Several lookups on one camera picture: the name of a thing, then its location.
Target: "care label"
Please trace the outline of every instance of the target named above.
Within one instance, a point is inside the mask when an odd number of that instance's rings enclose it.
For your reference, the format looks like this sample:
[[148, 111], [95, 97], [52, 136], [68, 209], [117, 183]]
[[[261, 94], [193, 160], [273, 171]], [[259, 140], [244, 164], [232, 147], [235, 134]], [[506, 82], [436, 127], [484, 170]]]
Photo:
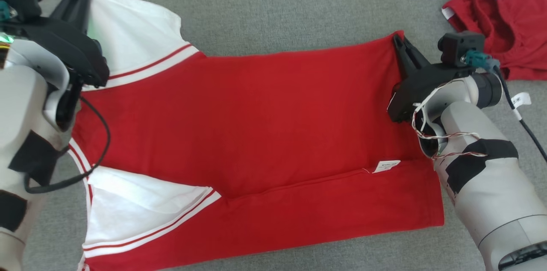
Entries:
[[532, 104], [532, 100], [530, 99], [530, 94], [528, 94], [528, 92], [521, 92], [520, 94], [516, 94], [513, 98], [511, 98], [511, 101], [515, 106], [515, 109], [522, 105], [529, 106]]
[[376, 170], [373, 171], [373, 174], [377, 172], [391, 170], [393, 166], [396, 166], [399, 163], [401, 163], [401, 160], [380, 161], [378, 162], [378, 166], [376, 167]]

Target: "green light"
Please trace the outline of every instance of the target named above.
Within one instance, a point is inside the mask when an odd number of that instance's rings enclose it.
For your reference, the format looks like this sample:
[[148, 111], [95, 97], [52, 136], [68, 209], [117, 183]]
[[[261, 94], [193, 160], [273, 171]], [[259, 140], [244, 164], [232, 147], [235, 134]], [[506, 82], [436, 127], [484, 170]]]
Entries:
[[13, 43], [13, 37], [6, 33], [0, 33], [0, 42]]

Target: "gray carpet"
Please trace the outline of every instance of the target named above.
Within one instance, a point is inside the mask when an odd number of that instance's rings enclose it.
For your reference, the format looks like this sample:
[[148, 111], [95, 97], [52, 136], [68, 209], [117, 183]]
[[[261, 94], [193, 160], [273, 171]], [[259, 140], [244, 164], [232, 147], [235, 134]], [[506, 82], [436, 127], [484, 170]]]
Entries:
[[[59, 0], [46, 0], [45, 12]], [[371, 41], [404, 29], [431, 61], [437, 40], [452, 31], [440, 12], [447, 0], [148, 0], [182, 16], [183, 38], [207, 55], [246, 55], [317, 49]], [[528, 91], [533, 105], [521, 109], [528, 125], [547, 146], [547, 91], [544, 82], [511, 82], [512, 94]], [[547, 166], [507, 105], [486, 110], [512, 140], [522, 170], [543, 201]], [[56, 178], [76, 174], [69, 158], [59, 162]], [[413, 232], [370, 236], [290, 250], [221, 259], [191, 265], [184, 271], [474, 271], [484, 269], [467, 230], [444, 195], [446, 224]], [[49, 196], [25, 252], [28, 271], [72, 271], [85, 234], [82, 185]]]

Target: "black cable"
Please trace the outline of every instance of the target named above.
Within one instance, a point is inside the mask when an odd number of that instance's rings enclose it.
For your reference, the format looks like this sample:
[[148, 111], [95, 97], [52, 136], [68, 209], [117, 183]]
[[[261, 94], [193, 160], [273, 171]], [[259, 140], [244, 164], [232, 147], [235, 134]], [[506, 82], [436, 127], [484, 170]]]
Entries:
[[[509, 103], [509, 106], [511, 107], [511, 109], [515, 109], [515, 106], [513, 105], [512, 100], [511, 100], [511, 96], [509, 94], [509, 89], [507, 88], [506, 80], [504, 80], [502, 72], [500, 71], [500, 67], [494, 66], [493, 69], [496, 72], [496, 75], [498, 75], [498, 78], [500, 78], [500, 82], [502, 83], [503, 91], [506, 94], [506, 99], [507, 99], [507, 102]], [[541, 155], [543, 156], [543, 159], [545, 160], [545, 162], [547, 162], [547, 153], [545, 153], [545, 150], [543, 149], [543, 147], [539, 143], [537, 137], [535, 137], [534, 133], [530, 130], [530, 128], [524, 122], [524, 119], [522, 119], [522, 117], [521, 117], [519, 122], [522, 125], [522, 127], [524, 128], [524, 130], [526, 131], [526, 133], [528, 133], [528, 135], [530, 136], [532, 141], [534, 141], [535, 146], [538, 147], [538, 150], [541, 153]]]
[[106, 156], [106, 152], [108, 151], [108, 147], [110, 146], [110, 140], [111, 140], [111, 133], [110, 133], [108, 124], [106, 120], [104, 119], [104, 117], [102, 117], [101, 113], [99, 113], [99, 111], [91, 103], [89, 103], [89, 101], [86, 98], [80, 96], [80, 100], [82, 100], [82, 102], [84, 102], [89, 107], [89, 109], [91, 109], [95, 113], [95, 115], [97, 115], [97, 117], [99, 117], [99, 119], [101, 120], [101, 123], [103, 123], [104, 125], [104, 129], [106, 131], [106, 144], [104, 146], [104, 150], [101, 156], [98, 158], [97, 162], [95, 162], [95, 164], [92, 166], [92, 168], [89, 171], [84, 172], [81, 175], [74, 176], [72, 178], [68, 178], [66, 180], [54, 183], [53, 185], [42, 186], [42, 187], [30, 187], [29, 183], [30, 183], [31, 177], [29, 174], [25, 174], [24, 185], [25, 185], [25, 191], [27, 191], [28, 193], [31, 193], [31, 194], [47, 193], [47, 192], [56, 191], [56, 190], [74, 185], [75, 183], [88, 177], [98, 166], [100, 166], [102, 160], [104, 159], [104, 156]]

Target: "garment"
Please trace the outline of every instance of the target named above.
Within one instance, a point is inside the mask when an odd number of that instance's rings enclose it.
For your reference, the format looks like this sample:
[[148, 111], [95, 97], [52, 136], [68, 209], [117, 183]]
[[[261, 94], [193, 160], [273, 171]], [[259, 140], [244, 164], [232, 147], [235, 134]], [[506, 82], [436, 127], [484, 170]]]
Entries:
[[[443, 224], [431, 160], [386, 112], [400, 80], [393, 35], [207, 57], [181, 39], [176, 14], [148, 2], [92, 0], [90, 20], [111, 78], [82, 96], [112, 141], [85, 180], [82, 269], [156, 270]], [[70, 144], [81, 171], [105, 143], [82, 105]], [[401, 162], [374, 173], [385, 160]]]
[[509, 80], [547, 80], [547, 0], [450, 0], [443, 14], [457, 31], [484, 34]]

